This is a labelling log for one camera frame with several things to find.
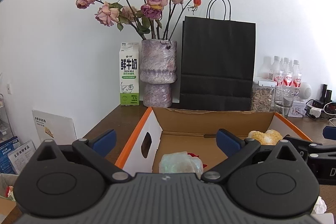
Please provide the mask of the seed filled clear container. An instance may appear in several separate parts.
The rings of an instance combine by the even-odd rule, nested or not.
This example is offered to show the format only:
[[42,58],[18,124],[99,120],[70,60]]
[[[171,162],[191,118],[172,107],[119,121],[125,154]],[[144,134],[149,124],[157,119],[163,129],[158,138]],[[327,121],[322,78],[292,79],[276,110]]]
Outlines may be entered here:
[[251,111],[270,112],[276,82],[255,77],[251,93]]

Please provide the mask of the green white milk carton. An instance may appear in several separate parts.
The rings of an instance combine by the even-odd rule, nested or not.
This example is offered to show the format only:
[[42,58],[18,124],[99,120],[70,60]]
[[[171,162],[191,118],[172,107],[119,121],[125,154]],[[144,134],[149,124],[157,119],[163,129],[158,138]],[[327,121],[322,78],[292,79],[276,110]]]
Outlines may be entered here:
[[119,61],[120,104],[139,105],[139,44],[121,43]]

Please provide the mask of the red cardboard box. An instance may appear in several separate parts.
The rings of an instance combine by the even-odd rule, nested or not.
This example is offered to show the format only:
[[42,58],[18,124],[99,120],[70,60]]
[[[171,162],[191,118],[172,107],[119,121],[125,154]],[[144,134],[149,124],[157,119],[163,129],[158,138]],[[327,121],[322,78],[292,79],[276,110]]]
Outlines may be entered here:
[[278,113],[252,111],[192,111],[149,107],[118,156],[115,165],[127,173],[157,173],[164,154],[189,152],[211,168],[226,155],[217,147],[216,134],[225,129],[240,139],[251,131],[278,131],[309,140],[298,127]]

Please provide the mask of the clear glass cup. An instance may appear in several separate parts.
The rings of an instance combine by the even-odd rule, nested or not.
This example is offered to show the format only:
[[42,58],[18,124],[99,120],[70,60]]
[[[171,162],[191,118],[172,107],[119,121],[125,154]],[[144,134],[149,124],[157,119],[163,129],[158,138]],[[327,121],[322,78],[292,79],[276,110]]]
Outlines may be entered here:
[[287,118],[296,94],[297,90],[294,87],[276,86],[273,99],[274,111]]

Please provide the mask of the crumpled white tissue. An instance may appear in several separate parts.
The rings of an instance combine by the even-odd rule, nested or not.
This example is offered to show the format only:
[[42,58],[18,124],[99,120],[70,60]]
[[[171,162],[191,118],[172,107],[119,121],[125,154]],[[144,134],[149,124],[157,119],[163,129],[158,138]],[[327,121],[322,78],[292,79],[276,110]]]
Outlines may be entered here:
[[321,196],[318,197],[315,206],[313,208],[312,214],[324,214],[327,211],[327,205]]

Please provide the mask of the water bottle pack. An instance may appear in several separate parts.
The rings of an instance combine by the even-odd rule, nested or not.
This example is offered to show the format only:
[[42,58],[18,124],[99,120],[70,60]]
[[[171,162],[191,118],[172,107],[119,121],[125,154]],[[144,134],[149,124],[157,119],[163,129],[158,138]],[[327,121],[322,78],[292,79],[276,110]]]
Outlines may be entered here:
[[271,58],[266,56],[257,77],[272,80],[276,86],[293,87],[298,92],[302,83],[300,62],[280,56],[274,56],[271,62]]

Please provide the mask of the yellow white plush toy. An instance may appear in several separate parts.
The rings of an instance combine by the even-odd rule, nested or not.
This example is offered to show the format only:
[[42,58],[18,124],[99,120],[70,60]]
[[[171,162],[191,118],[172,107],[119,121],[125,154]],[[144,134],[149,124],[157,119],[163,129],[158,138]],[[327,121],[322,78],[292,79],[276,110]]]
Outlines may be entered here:
[[261,145],[276,145],[278,141],[283,139],[283,136],[276,130],[267,130],[266,132],[251,131],[248,137],[259,141]]

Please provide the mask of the white wall panel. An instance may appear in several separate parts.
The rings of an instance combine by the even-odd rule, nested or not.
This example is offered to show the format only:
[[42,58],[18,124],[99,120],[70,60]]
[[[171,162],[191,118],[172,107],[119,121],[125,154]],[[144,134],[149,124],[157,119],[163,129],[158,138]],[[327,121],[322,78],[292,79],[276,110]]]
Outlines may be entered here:
[[71,144],[77,139],[71,118],[32,110],[35,127],[41,142],[53,139],[57,144]]

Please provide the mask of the white round speaker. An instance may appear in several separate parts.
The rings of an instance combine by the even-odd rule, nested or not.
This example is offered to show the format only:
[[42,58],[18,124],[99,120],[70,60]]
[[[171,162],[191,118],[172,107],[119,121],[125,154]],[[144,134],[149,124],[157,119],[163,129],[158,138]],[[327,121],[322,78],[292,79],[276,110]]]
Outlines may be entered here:
[[308,100],[311,97],[311,95],[312,95],[311,86],[306,82],[302,82],[301,86],[299,87],[298,97],[302,100]]

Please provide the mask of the purple textured vase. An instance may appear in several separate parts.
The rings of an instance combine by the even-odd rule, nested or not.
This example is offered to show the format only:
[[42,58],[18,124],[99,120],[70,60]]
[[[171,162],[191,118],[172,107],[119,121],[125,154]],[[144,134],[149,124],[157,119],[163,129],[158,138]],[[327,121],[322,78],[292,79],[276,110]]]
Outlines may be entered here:
[[170,107],[171,85],[177,80],[177,42],[147,39],[141,45],[140,80],[144,84],[143,104]]

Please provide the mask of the black paper shopping bag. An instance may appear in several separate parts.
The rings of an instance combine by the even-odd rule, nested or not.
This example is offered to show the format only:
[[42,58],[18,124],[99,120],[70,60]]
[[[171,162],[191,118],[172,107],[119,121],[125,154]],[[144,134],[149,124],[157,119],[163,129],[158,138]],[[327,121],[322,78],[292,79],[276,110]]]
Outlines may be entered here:
[[231,19],[221,0],[222,20],[183,21],[179,107],[187,110],[248,111],[255,66],[256,24]]

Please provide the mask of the cardboard trash box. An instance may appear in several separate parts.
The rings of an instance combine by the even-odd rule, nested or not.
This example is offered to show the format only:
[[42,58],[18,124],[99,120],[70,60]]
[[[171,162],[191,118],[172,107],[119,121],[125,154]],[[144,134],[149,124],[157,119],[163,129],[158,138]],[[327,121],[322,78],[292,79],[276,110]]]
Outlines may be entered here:
[[1,173],[1,221],[15,208],[14,184],[18,175]]

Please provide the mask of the white patterned tin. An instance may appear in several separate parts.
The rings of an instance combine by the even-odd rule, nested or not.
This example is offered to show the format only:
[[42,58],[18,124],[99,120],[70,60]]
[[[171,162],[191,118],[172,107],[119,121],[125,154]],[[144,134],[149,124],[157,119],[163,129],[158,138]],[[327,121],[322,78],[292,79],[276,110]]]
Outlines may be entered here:
[[306,114],[306,101],[294,100],[293,104],[288,112],[288,117],[303,118]]

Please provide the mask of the dried pink rose bouquet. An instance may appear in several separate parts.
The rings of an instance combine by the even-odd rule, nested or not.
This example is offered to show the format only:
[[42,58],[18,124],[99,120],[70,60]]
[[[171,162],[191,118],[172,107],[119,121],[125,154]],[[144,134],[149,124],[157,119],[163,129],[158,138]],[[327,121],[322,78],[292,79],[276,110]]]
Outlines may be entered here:
[[122,31],[125,25],[129,25],[142,40],[146,40],[147,35],[152,39],[169,40],[174,33],[169,28],[176,7],[181,7],[176,20],[178,23],[185,10],[196,12],[202,0],[143,0],[140,8],[131,5],[130,0],[76,0],[75,5],[84,10],[96,3],[101,6],[94,17],[100,24],[107,27],[115,25],[119,31]]

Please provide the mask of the pale green plastic bag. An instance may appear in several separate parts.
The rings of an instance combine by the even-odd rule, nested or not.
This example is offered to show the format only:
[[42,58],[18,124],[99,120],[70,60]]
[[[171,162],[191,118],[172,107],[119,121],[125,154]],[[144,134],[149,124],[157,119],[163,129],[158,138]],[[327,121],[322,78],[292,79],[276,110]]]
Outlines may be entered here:
[[200,177],[203,171],[201,159],[186,151],[164,154],[159,162],[159,173],[195,173]]

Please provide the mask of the blue white paper boxes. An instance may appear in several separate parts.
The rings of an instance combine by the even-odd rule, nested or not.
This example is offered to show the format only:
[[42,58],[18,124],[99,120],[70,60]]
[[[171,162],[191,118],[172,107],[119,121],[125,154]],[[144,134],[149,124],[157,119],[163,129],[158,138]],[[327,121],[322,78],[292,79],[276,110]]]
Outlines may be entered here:
[[18,137],[14,136],[3,141],[0,146],[1,173],[20,174],[35,151],[31,140],[21,144]]

